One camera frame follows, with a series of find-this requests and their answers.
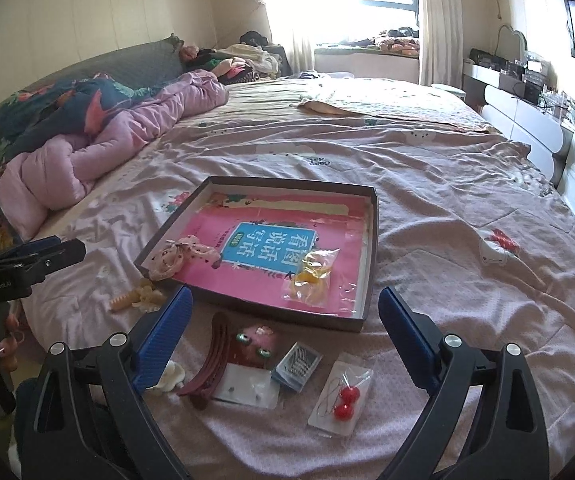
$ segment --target blue label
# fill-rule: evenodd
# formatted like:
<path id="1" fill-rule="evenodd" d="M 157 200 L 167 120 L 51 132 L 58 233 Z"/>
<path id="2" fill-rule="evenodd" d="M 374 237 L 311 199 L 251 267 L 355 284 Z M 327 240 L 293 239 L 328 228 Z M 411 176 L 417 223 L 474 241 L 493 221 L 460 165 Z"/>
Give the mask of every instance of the blue label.
<path id="1" fill-rule="evenodd" d="M 221 255 L 225 262 L 287 274 L 296 272 L 315 240 L 312 229 L 242 222 Z"/>

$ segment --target pink comforter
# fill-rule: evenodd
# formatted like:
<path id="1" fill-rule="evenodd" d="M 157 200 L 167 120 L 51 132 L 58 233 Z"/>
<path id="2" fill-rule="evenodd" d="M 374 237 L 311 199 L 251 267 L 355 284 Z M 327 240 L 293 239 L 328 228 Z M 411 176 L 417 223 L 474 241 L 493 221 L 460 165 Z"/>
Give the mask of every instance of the pink comforter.
<path id="1" fill-rule="evenodd" d="M 1 212 L 23 240 L 30 240 L 50 210 L 76 204 L 96 179 L 132 158 L 176 121 L 221 106 L 228 95 L 212 73 L 189 72 L 155 98 L 117 114 L 94 139 L 58 135 L 32 153 L 17 155 L 0 180 Z"/>

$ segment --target bed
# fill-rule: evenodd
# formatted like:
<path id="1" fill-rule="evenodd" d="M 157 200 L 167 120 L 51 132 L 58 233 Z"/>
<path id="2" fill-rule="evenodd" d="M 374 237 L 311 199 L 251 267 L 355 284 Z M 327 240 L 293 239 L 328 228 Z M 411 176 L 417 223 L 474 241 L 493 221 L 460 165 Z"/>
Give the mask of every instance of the bed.
<path id="1" fill-rule="evenodd" d="M 232 86 L 228 104 L 181 120 L 42 227 L 37 237 L 77 237 L 88 254 L 23 300 L 38 341 L 83 348 L 128 331 L 139 311 L 111 313 L 109 300 L 136 285 L 136 255 L 207 176 L 373 186 L 379 247 L 363 332 L 272 323 L 286 345 L 299 340 L 324 354 L 305 390 L 283 394 L 276 410 L 212 402 L 197 412 L 177 397 L 147 394 L 171 446 L 199 479 L 376 478 L 427 401 L 378 319 L 378 293 L 395 286 L 444 333 L 481 348 L 516 342 L 526 350 L 548 427 L 551 472 L 558 473 L 575 453 L 575 219 L 526 159 L 526 145 L 508 142 L 444 92 L 405 85 Z M 510 250 L 494 241 L 498 232 L 510 238 Z M 190 375 L 205 359 L 219 310 L 197 303 L 174 353 Z M 235 326 L 253 322 L 229 317 Z M 347 444 L 306 427 L 341 351 L 376 361 L 375 385 Z M 473 388 L 442 465 L 458 457 L 477 394 Z"/>

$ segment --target metal screw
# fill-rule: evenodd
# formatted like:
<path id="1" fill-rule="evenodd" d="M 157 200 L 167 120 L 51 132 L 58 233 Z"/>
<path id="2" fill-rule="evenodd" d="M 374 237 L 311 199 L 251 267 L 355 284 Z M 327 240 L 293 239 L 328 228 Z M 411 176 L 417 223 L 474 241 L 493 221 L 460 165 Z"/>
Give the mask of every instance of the metal screw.
<path id="1" fill-rule="evenodd" d="M 125 345 L 128 337 L 125 334 L 118 333 L 110 337 L 110 345 L 111 346 L 123 346 Z"/>
<path id="2" fill-rule="evenodd" d="M 63 343 L 54 343 L 50 347 L 50 353 L 52 355 L 59 355 L 65 349 L 66 349 L 66 346 Z"/>
<path id="3" fill-rule="evenodd" d="M 452 348 L 459 348 L 463 344 L 461 338 L 458 335 L 449 334 L 445 336 L 445 344 Z"/>
<path id="4" fill-rule="evenodd" d="M 512 355 L 520 355 L 521 354 L 521 349 L 520 349 L 519 345 L 515 345 L 514 343 L 510 343 L 509 345 L 506 346 L 505 349 L 507 350 L 508 354 L 512 354 Z"/>

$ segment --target red ball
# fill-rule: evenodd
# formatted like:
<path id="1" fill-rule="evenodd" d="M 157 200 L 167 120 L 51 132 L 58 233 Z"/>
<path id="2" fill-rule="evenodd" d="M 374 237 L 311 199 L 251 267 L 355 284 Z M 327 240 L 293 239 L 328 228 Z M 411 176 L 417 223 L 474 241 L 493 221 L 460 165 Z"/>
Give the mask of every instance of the red ball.
<path id="1" fill-rule="evenodd" d="M 354 408 L 351 404 L 339 404 L 334 408 L 334 416 L 342 422 L 347 422 L 354 416 Z"/>
<path id="2" fill-rule="evenodd" d="M 354 404 L 361 396 L 361 390 L 356 386 L 345 386 L 340 393 L 341 399 L 345 404 Z"/>

